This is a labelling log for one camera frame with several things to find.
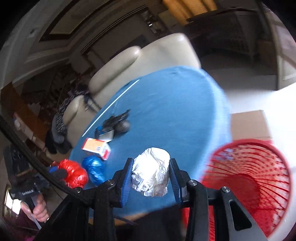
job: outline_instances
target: blue crumpled ball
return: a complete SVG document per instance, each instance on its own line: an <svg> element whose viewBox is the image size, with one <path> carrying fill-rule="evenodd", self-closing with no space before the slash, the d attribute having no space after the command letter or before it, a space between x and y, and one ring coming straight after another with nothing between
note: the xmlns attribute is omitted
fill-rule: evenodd
<svg viewBox="0 0 296 241"><path fill-rule="evenodd" d="M105 167L102 160L93 155L83 159L82 167L87 171L90 181L96 186L106 181L104 177Z"/></svg>

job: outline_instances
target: table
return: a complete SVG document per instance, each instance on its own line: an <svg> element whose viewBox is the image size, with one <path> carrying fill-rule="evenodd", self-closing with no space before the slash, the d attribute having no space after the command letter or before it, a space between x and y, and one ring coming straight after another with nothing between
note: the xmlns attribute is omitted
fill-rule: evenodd
<svg viewBox="0 0 296 241"><path fill-rule="evenodd" d="M130 109L129 132L109 142L111 153L105 177L111 179L127 158L136 158L150 147L162 148L175 158L179 168L200 180L211 153L231 141L230 112L217 83L202 69L176 66L163 69L122 87L97 113L72 150L70 160L81 163L81 147L95 128L111 115ZM94 187L88 183L85 188ZM163 197L145 197L133 189L124 208L115 215L147 213L175 203L171 184Z"/></svg>

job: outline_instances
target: white floor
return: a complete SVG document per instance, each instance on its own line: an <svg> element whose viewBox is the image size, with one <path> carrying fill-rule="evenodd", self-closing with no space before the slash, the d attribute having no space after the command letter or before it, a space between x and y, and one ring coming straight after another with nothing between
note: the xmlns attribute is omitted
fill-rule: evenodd
<svg viewBox="0 0 296 241"><path fill-rule="evenodd" d="M290 205L283 221L269 237L283 240L296 222L296 83L274 91L276 77L247 58L211 54L201 58L205 69L225 91L231 113L264 110L273 142L286 157L292 174Z"/></svg>

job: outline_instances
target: sofa armrest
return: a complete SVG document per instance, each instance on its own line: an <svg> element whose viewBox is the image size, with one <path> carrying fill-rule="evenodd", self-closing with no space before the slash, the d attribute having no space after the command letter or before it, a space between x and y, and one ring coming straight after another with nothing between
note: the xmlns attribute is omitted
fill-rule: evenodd
<svg viewBox="0 0 296 241"><path fill-rule="evenodd" d="M75 97L71 101L71 103L67 106L63 115L63 122L66 126L71 122L71 120L73 120L73 118L75 117L78 111L79 105L83 104L83 102L84 102L84 96L79 95Z"/></svg>
<svg viewBox="0 0 296 241"><path fill-rule="evenodd" d="M130 66L139 56L141 48L133 46L122 51L106 63L90 80L89 91L91 94L98 93L108 82L118 76Z"/></svg>

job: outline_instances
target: crumpled white plastic bag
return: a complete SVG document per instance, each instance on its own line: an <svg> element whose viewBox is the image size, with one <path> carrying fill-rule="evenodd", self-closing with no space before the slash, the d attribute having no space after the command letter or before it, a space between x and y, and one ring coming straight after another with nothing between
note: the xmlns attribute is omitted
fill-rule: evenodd
<svg viewBox="0 0 296 241"><path fill-rule="evenodd" d="M131 187L144 196L162 197L168 192L170 155L166 150L151 147L138 155L132 168Z"/></svg>

